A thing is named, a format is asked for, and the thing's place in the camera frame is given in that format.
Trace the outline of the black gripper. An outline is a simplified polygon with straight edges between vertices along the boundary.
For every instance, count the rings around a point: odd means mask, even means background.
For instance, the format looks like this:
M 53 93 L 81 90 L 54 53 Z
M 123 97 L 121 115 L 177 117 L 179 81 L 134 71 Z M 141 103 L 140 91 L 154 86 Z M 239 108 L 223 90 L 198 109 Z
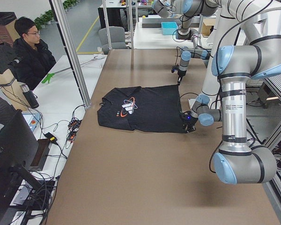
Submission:
M 191 115 L 191 112 L 181 112 L 179 116 L 183 122 L 183 128 L 185 129 L 186 133 L 190 133 L 196 130 L 195 124 L 198 119 L 193 117 Z
M 185 76 L 185 67 L 172 66 L 171 73 L 174 73 L 175 71 L 177 71 L 177 75 L 178 75 L 177 84 L 180 85 L 183 77 Z

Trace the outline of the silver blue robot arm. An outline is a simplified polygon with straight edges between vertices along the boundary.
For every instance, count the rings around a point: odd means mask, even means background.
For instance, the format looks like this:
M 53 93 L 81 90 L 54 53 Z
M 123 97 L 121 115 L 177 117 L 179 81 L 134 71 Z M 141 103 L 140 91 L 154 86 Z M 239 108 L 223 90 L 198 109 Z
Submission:
M 252 40 L 248 45 L 220 47 L 212 61 L 212 74 L 220 83 L 220 109 L 208 107 L 209 97 L 200 94 L 190 111 L 181 114 L 187 132 L 199 122 L 222 122 L 222 142 L 214 155 L 217 177 L 226 184 L 265 183 L 277 170 L 271 151 L 247 141 L 246 82 L 281 74 L 281 35 Z
M 212 50 L 203 89 L 219 87 L 221 78 L 268 78 L 281 74 L 281 3 L 276 0 L 186 0 L 177 39 L 201 34 L 191 28 L 195 16 L 219 10 L 210 36 Z

